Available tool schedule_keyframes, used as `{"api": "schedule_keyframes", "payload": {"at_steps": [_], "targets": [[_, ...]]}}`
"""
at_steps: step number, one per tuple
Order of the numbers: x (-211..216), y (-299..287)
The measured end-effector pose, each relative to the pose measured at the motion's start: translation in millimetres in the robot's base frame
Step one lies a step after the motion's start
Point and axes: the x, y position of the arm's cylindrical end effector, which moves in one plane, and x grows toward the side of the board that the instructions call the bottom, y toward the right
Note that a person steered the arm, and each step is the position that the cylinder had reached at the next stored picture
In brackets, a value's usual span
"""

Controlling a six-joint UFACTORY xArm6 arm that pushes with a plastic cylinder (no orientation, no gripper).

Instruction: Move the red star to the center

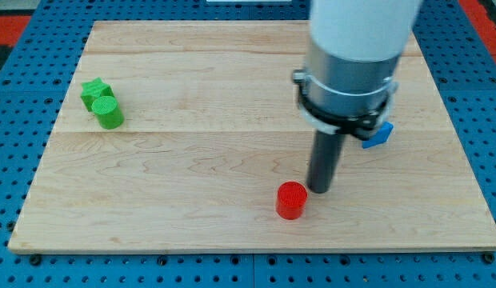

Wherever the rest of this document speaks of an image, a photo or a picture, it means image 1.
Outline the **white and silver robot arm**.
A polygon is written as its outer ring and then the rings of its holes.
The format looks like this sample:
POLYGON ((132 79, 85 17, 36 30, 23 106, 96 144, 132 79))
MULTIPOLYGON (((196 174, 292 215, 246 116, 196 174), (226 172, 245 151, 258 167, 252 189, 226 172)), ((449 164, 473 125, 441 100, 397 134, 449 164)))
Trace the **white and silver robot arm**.
POLYGON ((324 134, 371 138, 387 120, 394 72, 422 0, 313 0, 298 108, 324 134))

